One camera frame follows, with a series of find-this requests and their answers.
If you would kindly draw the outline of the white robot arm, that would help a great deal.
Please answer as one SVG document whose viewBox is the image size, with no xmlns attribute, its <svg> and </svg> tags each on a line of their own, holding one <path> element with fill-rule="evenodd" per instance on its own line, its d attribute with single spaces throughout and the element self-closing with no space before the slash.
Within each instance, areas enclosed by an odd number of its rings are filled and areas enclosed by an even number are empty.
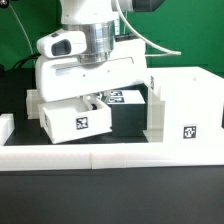
<svg viewBox="0 0 224 224">
<path fill-rule="evenodd" d="M 153 12 L 164 0 L 60 0 L 62 27 L 39 39 L 36 88 L 45 102 L 142 84 L 145 44 L 115 34 L 115 12 Z"/>
</svg>

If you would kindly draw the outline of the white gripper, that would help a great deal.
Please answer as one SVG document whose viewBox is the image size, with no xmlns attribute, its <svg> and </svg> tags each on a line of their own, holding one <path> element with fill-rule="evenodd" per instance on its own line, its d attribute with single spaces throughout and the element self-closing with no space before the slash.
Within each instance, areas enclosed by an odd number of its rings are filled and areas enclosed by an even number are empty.
<svg viewBox="0 0 224 224">
<path fill-rule="evenodd" d="M 141 84 L 147 77 L 146 46 L 140 39 L 116 42 L 104 63 L 81 64 L 77 57 L 47 59 L 36 63 L 36 88 L 45 102 L 64 100 Z M 87 97 L 90 111 L 99 108 L 96 95 Z"/>
</svg>

